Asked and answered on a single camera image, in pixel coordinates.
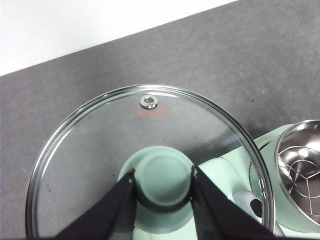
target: white wall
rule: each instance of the white wall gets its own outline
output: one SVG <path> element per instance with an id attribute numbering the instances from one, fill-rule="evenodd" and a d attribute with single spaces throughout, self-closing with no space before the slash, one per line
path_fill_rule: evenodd
<path id="1" fill-rule="evenodd" d="M 0 76 L 234 0 L 1 0 Z"/>

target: metal rim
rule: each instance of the metal rim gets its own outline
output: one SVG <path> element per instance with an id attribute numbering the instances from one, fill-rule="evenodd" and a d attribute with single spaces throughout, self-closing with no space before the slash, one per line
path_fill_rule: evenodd
<path id="1" fill-rule="evenodd" d="M 236 121 L 229 113 L 227 113 L 223 108 L 215 104 L 214 102 L 208 100 L 207 98 L 191 92 L 189 90 L 185 90 L 182 88 L 174 87 L 174 86 L 168 86 L 168 85 L 159 85 L 159 84 L 141 84 L 141 85 L 131 85 L 127 87 L 118 88 L 106 93 L 103 93 L 92 100 L 88 101 L 87 103 L 83 104 L 81 107 L 79 107 L 77 110 L 75 110 L 73 113 L 71 113 L 61 124 L 56 128 L 56 130 L 53 132 L 53 134 L 50 136 L 46 144 L 44 145 L 39 157 L 37 158 L 37 161 L 33 167 L 33 171 L 31 174 L 31 178 L 29 181 L 29 186 L 27 190 L 27 196 L 26 196 L 26 205 L 25 205 L 25 230 L 26 230 L 26 236 L 27 238 L 37 238 L 39 237 L 39 231 L 38 231 L 38 225 L 36 221 L 33 220 L 33 218 L 36 219 L 37 217 L 37 205 L 34 203 L 34 200 L 37 198 L 38 195 L 38 188 L 39 183 L 41 180 L 41 173 L 44 170 L 44 162 L 43 160 L 46 159 L 46 155 L 48 154 L 51 147 L 54 145 L 57 138 L 60 136 L 60 134 L 63 132 L 63 130 L 73 122 L 74 119 L 76 119 L 79 115 L 83 114 L 86 110 L 88 110 L 90 107 L 98 104 L 99 102 L 103 100 L 110 99 L 112 97 L 116 97 L 120 94 L 129 93 L 132 90 L 138 90 L 138 91 L 144 91 L 147 89 L 154 90 L 154 89 L 161 89 L 162 91 L 168 91 L 168 92 L 176 92 L 178 94 L 183 94 L 185 96 L 191 97 L 193 99 L 196 99 L 216 111 L 220 113 L 222 116 L 224 116 L 230 123 L 230 127 L 234 127 L 244 138 L 246 143 L 248 144 L 248 151 L 251 151 L 249 154 L 254 155 L 255 158 L 253 158 L 254 161 L 257 161 L 256 164 L 258 164 L 262 170 L 262 176 L 263 176 L 263 184 L 264 189 L 266 189 L 266 192 L 264 192 L 264 201 L 267 201 L 267 207 L 265 204 L 262 205 L 264 208 L 263 215 L 262 215 L 262 225 L 264 225 L 267 229 L 269 229 L 271 232 L 274 232 L 275 229 L 275 199 L 273 196 L 273 190 L 271 188 L 271 181 L 269 177 L 269 173 L 267 171 L 267 167 L 265 162 L 263 161 L 263 158 L 260 154 L 260 151 L 258 150 L 256 144 L 254 143 L 251 136 L 248 134 L 248 132 Z"/>
<path id="2" fill-rule="evenodd" d="M 280 154 L 279 153 L 279 148 L 280 148 L 280 144 L 283 140 L 283 138 L 285 137 L 285 135 L 290 132 L 292 129 L 294 129 L 297 125 L 300 125 L 300 124 L 304 124 L 304 123 L 310 123 L 310 122 L 314 122 L 314 121 L 317 121 L 317 122 L 320 122 L 320 120 L 317 120 L 317 119 L 311 119 L 311 120 L 303 120 L 303 121 L 300 121 L 300 122 L 297 122 L 295 124 L 293 124 L 292 126 L 290 126 L 288 129 L 286 129 L 282 134 L 281 136 L 279 137 L 279 139 L 277 140 L 276 142 L 276 145 L 275 145 L 275 150 L 274 150 L 274 163 L 275 163 L 275 171 L 276 171 L 276 175 L 277 175 L 277 178 L 278 178 L 278 183 L 281 187 L 281 190 L 282 192 L 284 193 L 284 195 L 286 196 L 286 198 L 288 199 L 288 201 L 290 202 L 290 204 L 292 204 L 296 210 L 298 210 L 301 214 L 303 214 L 308 220 L 310 220 L 313 224 L 317 225 L 318 227 L 320 227 L 320 224 L 317 223 L 316 221 L 314 221 L 311 217 L 309 217 L 297 204 L 296 202 L 294 201 L 294 199 L 291 197 L 291 195 L 287 192 L 287 189 L 286 189 L 286 186 L 284 185 L 284 183 L 282 182 L 282 179 L 281 179 L 281 176 L 280 176 L 280 171 L 279 171 L 279 158 L 278 158 L 278 155 Z"/>

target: gray surface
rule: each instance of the gray surface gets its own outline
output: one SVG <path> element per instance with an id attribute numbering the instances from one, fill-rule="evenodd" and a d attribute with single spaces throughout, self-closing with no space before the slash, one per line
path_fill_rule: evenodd
<path id="1" fill-rule="evenodd" d="M 320 118 L 319 39 L 319 1 L 237 1 L 3 76 L 1 236 L 24 236 L 33 164 L 86 101 L 126 85 L 175 85 L 258 137 Z"/>

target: mint green base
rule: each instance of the mint green base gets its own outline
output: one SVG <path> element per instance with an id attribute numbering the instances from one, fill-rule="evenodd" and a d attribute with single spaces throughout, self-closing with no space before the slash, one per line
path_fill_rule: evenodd
<path id="1" fill-rule="evenodd" d="M 254 140 L 258 148 L 263 147 L 272 140 L 278 138 L 291 124 L 281 126 L 267 134 L 258 137 Z M 251 186 L 249 182 L 249 167 L 250 159 L 248 158 L 248 153 L 243 147 L 239 147 L 227 154 L 211 159 L 199 166 L 208 177 L 219 187 L 219 189 L 233 202 L 233 194 L 237 191 L 249 190 L 251 191 Z M 287 237 L 297 237 L 297 238 L 312 238 L 320 239 L 320 233 L 306 233 L 299 232 L 289 229 L 287 227 L 279 224 L 280 228 Z M 181 228 L 166 234 L 152 234 L 145 232 L 138 227 L 133 231 L 133 240 L 196 240 L 196 226 L 194 218 L 191 219 L 183 225 Z"/>

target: lid knob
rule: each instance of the lid knob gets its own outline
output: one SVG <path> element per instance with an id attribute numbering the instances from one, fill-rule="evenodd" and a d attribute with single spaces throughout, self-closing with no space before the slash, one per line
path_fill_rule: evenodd
<path id="1" fill-rule="evenodd" d="M 134 177 L 142 205 L 155 212 L 170 212 L 188 202 L 192 162 L 175 149 L 147 154 Z"/>

